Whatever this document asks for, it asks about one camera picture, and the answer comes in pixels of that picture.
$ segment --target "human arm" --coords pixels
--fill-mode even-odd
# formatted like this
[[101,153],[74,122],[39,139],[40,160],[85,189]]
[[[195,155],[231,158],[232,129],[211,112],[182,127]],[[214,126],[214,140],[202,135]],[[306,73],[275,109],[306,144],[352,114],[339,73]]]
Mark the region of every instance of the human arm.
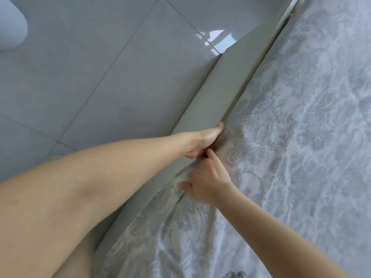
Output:
[[1,183],[0,277],[51,277],[96,224],[222,127],[97,146]]
[[348,277],[317,247],[240,192],[216,154],[211,149],[207,154],[191,173],[191,183],[179,186],[220,210],[273,278]]

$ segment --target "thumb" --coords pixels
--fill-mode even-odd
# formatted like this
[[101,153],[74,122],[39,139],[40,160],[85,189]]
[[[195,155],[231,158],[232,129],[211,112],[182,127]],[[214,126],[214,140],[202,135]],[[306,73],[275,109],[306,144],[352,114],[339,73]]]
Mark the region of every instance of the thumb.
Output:
[[188,194],[192,195],[192,183],[182,181],[178,183],[178,187]]

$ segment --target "right arm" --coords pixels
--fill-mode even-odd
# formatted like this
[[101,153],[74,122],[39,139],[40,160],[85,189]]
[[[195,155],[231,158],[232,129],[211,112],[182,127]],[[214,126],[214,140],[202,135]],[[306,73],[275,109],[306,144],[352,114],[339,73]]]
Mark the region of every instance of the right arm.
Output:
[[240,192],[216,154],[211,149],[207,154],[192,172],[192,183],[179,186],[220,210],[274,278],[349,277],[317,247]]

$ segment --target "bed sheet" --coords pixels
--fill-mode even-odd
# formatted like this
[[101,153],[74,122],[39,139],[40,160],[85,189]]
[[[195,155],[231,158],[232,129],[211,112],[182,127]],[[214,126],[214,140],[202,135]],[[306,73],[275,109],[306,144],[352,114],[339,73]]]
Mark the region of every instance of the bed sheet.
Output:
[[[371,273],[369,23],[371,0],[306,1],[232,111],[217,152],[245,195],[354,277]],[[219,211],[178,190],[192,166],[129,225],[98,277],[270,277]]]

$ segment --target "white and gray fabric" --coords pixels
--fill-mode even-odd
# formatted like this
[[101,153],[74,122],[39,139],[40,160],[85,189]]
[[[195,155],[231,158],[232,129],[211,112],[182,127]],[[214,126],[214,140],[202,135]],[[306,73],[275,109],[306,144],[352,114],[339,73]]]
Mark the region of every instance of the white and gray fabric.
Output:
[[[371,0],[308,0],[219,139],[232,181],[353,277],[371,273]],[[164,186],[98,277],[270,277],[219,211]]]

